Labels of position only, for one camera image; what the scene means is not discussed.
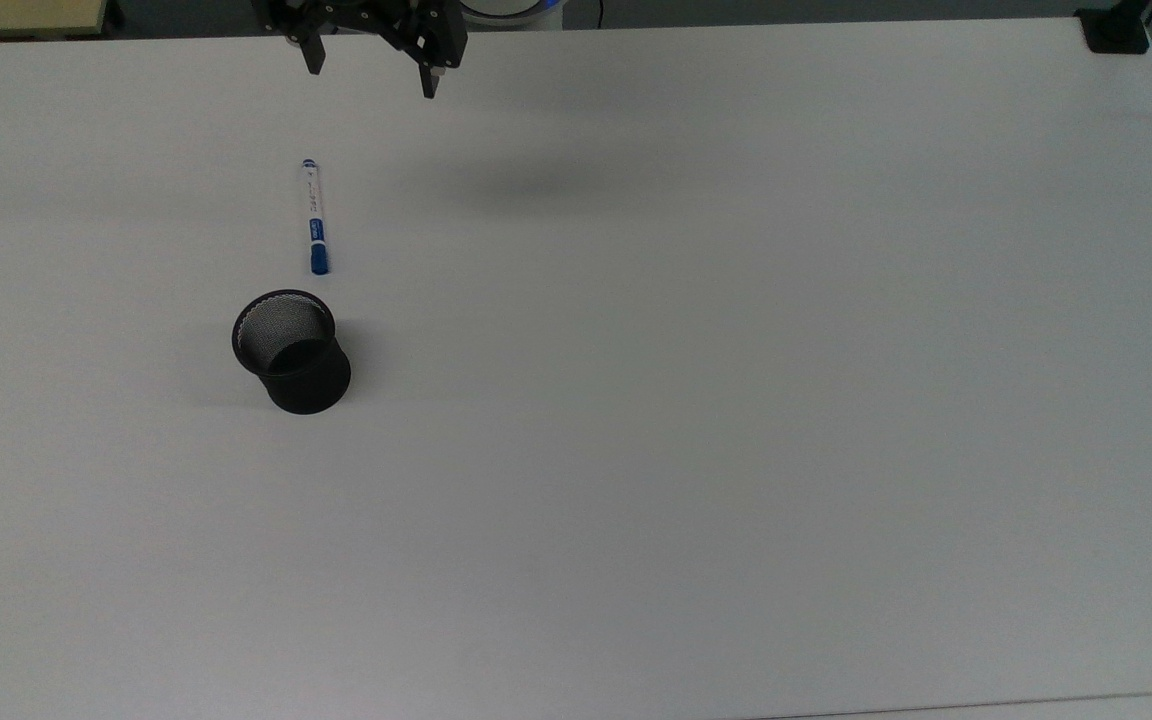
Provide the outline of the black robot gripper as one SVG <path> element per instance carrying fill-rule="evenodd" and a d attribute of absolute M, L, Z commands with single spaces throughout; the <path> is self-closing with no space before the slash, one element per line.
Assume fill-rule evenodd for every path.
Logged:
<path fill-rule="evenodd" d="M 306 70 L 320 76 L 326 28 L 374 35 L 420 65 L 425 99 L 434 99 L 444 69 L 458 68 L 468 28 L 457 1 L 253 1 L 262 31 L 285 36 L 300 47 Z"/>

